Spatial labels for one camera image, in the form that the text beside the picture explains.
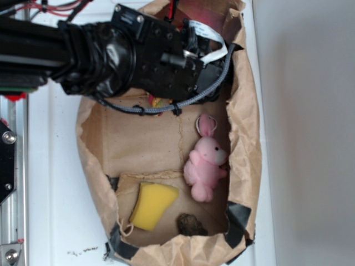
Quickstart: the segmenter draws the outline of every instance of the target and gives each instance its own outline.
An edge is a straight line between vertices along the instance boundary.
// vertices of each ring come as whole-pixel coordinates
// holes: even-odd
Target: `bunny arm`
[[[196,151],[196,150],[190,151],[189,156],[190,156],[190,161],[191,161],[191,163],[193,165],[198,165],[199,164],[199,162],[201,160],[201,155],[199,154],[198,151]]]

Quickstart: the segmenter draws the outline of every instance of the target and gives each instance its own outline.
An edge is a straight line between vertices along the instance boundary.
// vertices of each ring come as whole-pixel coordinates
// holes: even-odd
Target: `yellow sponge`
[[[176,187],[142,182],[139,196],[129,221],[134,226],[153,231],[166,209],[179,197]]]

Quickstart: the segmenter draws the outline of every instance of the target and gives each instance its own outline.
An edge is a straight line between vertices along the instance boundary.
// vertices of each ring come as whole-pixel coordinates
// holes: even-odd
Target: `brown paper bag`
[[[157,0],[143,12],[163,17],[169,1]],[[88,185],[115,255],[130,265],[220,265],[238,256],[255,236],[261,177],[259,114],[252,71],[246,54],[239,0],[180,0],[176,24],[189,17],[208,24],[244,49],[233,54],[234,82],[218,101],[183,108],[180,116],[136,116],[107,109],[83,98],[77,122],[80,158]],[[112,100],[147,106],[147,95],[131,89]],[[199,135],[195,121],[203,112],[218,122],[216,138],[230,152],[229,178],[220,180],[211,203],[197,203],[182,177]],[[115,192],[107,178],[119,177]],[[152,232],[131,230],[129,217],[139,183],[172,185],[179,198]],[[208,236],[182,236],[177,217],[194,214]]]

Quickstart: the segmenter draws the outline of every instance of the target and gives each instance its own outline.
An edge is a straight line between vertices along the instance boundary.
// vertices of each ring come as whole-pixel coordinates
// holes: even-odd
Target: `pink stuffed bunny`
[[[190,152],[184,177],[186,183],[192,186],[191,195],[196,201],[210,202],[218,180],[227,177],[227,171],[219,166],[227,161],[228,154],[213,138],[217,128],[215,119],[202,114],[196,121],[196,127],[202,138]]]

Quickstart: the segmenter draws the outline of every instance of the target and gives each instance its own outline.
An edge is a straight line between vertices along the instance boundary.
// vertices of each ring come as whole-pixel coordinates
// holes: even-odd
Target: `red wire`
[[[20,8],[17,8],[16,11],[20,11],[20,10],[23,10],[23,9],[31,9],[31,8],[36,8],[36,9],[39,9],[39,10],[43,10],[43,6],[41,4],[37,4],[35,3],[36,0],[33,0],[32,3],[29,3],[23,7],[20,7]],[[47,6],[47,12],[50,13],[50,14],[53,14],[53,15],[56,15],[56,16],[60,16],[60,17],[67,17],[69,16],[68,14],[60,14],[60,13],[57,13],[55,11],[58,11],[58,12],[62,12],[62,11],[70,11],[70,10],[73,10],[78,3],[80,3],[82,0],[77,0],[76,2],[74,2],[73,4],[70,4],[70,5],[67,5],[67,6],[61,6],[61,7],[56,7],[56,6]]]
[[[169,15],[168,18],[172,19],[174,15],[174,0],[171,0],[170,7],[169,7]]]
[[[51,11],[51,10],[48,10],[47,12],[50,14],[56,15],[56,16],[60,16],[60,17],[68,17],[69,16],[68,14],[60,14],[60,13],[57,13],[57,12]]]

